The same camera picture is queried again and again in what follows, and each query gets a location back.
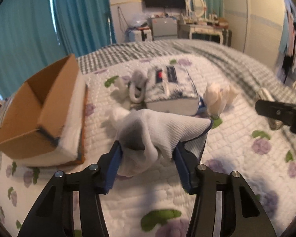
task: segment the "brown box on table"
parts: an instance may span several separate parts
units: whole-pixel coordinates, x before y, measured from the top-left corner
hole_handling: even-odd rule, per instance
[[[20,160],[55,150],[78,72],[71,54],[22,84],[0,127],[0,151]]]

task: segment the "bed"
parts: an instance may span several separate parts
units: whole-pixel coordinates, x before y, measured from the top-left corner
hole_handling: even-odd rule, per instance
[[[118,99],[112,95],[115,87],[105,87],[105,81],[115,75],[130,76],[138,67],[148,69],[174,60],[186,66],[200,94],[212,81],[222,85],[232,82],[242,90],[233,107],[222,113],[220,125],[210,130],[201,162],[217,172],[239,171],[277,235],[288,227],[296,215],[296,135],[287,127],[271,131],[267,120],[255,113],[254,99],[260,87],[281,102],[296,103],[296,93],[261,63],[236,50],[206,41],[169,40],[114,44],[77,58],[89,87],[84,164],[26,168],[0,152],[0,221],[13,237],[57,170],[81,171],[110,150],[116,132],[105,111]],[[0,123],[11,99],[0,102]],[[78,200],[75,192],[76,236],[81,235]],[[194,200],[195,196],[182,189],[175,165],[165,160],[132,178],[117,176],[110,193],[101,196],[109,234],[118,237],[185,236]],[[218,231],[215,226],[214,236],[219,236]]]

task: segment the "cardboard box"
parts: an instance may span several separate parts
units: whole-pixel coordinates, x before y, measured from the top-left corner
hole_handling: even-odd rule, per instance
[[[55,150],[79,70],[71,54],[22,84],[0,128],[0,151],[21,160]]]

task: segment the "metal screw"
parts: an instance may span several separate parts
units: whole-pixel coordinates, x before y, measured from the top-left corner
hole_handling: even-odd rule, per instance
[[[234,176],[234,177],[240,177],[241,175],[240,175],[240,173],[238,172],[238,171],[233,171],[232,172],[232,175]]]
[[[90,166],[89,166],[89,169],[90,170],[97,170],[99,168],[99,166],[97,165],[97,164],[91,164]]]
[[[55,177],[62,177],[64,175],[64,172],[63,171],[57,171],[55,173]]]
[[[199,170],[204,171],[204,170],[206,169],[206,166],[205,166],[204,164],[199,164],[199,165],[197,166],[197,168],[198,168]]]

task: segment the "gingham fabric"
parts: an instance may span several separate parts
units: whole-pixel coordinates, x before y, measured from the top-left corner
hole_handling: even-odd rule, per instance
[[[204,56],[214,63],[231,81],[242,87],[243,92],[252,99],[260,87],[267,88],[273,97],[281,102],[296,103],[296,93],[284,87],[274,74],[258,61],[226,46],[213,42],[176,40],[155,42],[134,42],[114,44],[93,53],[77,58],[83,74],[91,73],[126,61],[157,56],[195,54]],[[0,122],[8,103],[0,109]],[[288,127],[283,131],[294,147],[296,156],[296,135]]]

